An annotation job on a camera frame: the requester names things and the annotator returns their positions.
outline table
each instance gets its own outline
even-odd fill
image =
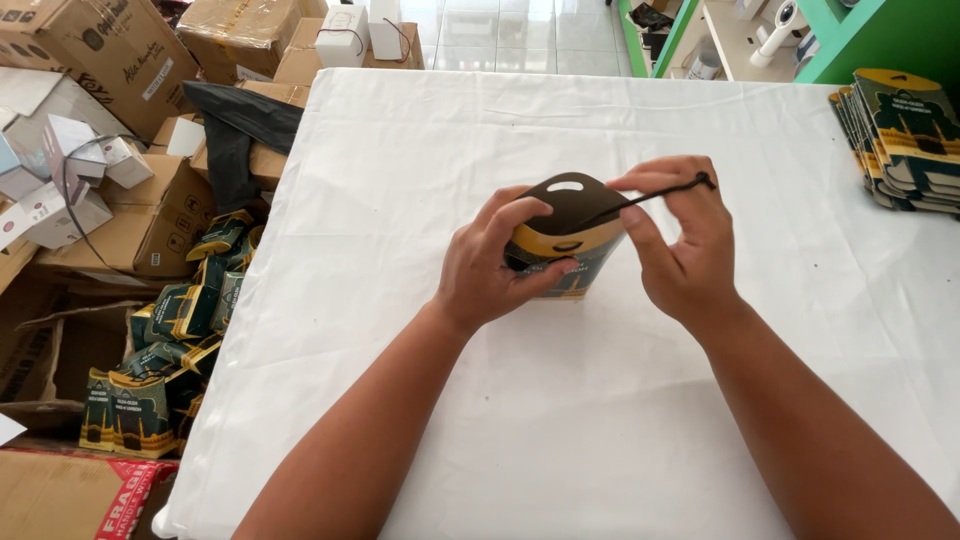
[[[495,188],[689,153],[715,163],[741,294],[960,511],[960,229],[863,192],[831,91],[322,70],[155,529],[230,536]],[[645,207],[676,237],[662,201]],[[791,536],[624,242],[584,301],[530,303],[470,341],[382,537]]]

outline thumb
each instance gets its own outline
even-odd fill
[[[580,266],[580,263],[575,258],[565,258],[552,262],[542,272],[531,274],[519,280],[514,285],[514,292],[524,301],[530,300],[550,290],[551,287],[560,282],[563,276],[573,272],[577,266]]]
[[[636,205],[626,207],[620,211],[620,221],[634,242],[643,269],[668,273],[680,270],[673,253],[663,241],[660,229],[644,209]]]

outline hand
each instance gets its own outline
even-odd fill
[[[703,156],[660,158],[607,182],[613,189],[649,193],[686,184],[699,171],[709,173],[717,189],[699,184],[664,196],[666,207],[683,229],[672,246],[666,245],[641,207],[620,211],[620,220],[640,257],[643,288],[650,300],[695,336],[700,328],[708,328],[744,305],[733,286],[732,218],[720,199],[713,163]]]
[[[503,250],[514,228],[534,216],[553,213],[553,208],[539,199],[516,199],[529,188],[498,189],[473,223],[453,234],[432,302],[462,331],[474,333],[517,309],[578,266],[574,259],[558,260],[538,274],[521,278],[503,265]]]

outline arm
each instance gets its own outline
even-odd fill
[[[503,267],[514,227],[553,211],[515,200],[526,189],[497,191],[454,234],[436,296],[283,459],[234,540],[376,538],[467,342],[577,266],[562,260],[523,279]]]
[[[697,171],[708,158],[648,161],[611,181],[649,192]],[[800,539],[960,538],[949,509],[847,404],[740,299],[733,233],[720,191],[668,194],[683,233],[667,246],[640,207],[621,211],[650,299],[707,353],[756,467]]]

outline person's left hand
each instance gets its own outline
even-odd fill
[[[453,235],[432,302],[462,331],[473,333],[517,309],[579,265],[575,259],[566,258],[526,277],[518,277],[503,265],[503,249],[514,228],[534,216],[553,213],[553,208],[539,199],[516,199],[529,188],[515,185],[497,189],[473,223]]]

